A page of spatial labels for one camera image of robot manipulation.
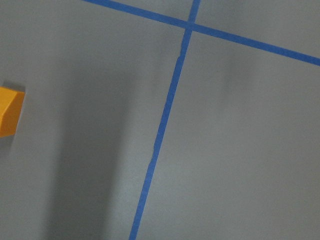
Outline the orange toy block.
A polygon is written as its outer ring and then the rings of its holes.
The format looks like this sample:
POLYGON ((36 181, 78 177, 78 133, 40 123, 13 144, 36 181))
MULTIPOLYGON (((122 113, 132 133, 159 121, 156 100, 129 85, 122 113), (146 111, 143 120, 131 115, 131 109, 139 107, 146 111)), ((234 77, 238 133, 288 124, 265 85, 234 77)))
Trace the orange toy block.
POLYGON ((17 131, 25 93, 0 87, 0 137, 12 136, 17 131))

